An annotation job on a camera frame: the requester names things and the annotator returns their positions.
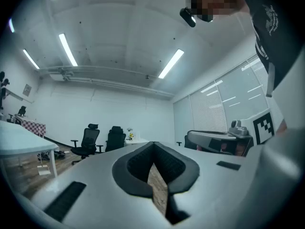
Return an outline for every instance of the black slot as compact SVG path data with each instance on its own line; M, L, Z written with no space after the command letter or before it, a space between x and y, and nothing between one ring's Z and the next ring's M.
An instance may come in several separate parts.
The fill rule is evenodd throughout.
M86 185L73 181L45 210L44 212L61 222L69 212Z
M238 164L233 164L233 163L229 163L229 162L224 162L224 161L219 161L217 163L218 166L222 166L228 169L232 169L232 170L239 170L241 165Z

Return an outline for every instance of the white desk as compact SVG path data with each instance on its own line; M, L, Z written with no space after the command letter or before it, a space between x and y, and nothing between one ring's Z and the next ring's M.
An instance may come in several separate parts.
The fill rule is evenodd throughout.
M3 158L25 156L50 151L51 174L57 176L54 159L55 143L49 142L21 125L0 121L0 165L3 175L7 178Z
M125 140L125 142L126 142L126 145L133 145L133 144L140 144L140 143L148 143L149 141L148 140L145 140L145 139L143 139L143 138L140 138L140 139L138 139L138 140L128 140L128 139L126 139Z

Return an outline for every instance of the wooden floor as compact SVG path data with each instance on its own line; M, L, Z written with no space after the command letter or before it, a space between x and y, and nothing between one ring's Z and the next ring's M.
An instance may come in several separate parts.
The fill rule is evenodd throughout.
M70 148L59 145L61 151L70 151ZM57 174L60 175L65 170L72 167L71 162L80 160L81 157L73 154L72 152L66 153L63 160L55 160ZM30 155L21 158L22 167L19 166L18 158L4 159L4 165L8 179L13 189L28 199L38 191L49 180L52 179L51 175L40 176L37 166L41 165L37 156ZM49 165L49 161L43 161L43 165ZM153 201L161 213L165 214L167 203L167 185L163 181L160 173L155 165L152 166L149 176L148 184L153 188Z

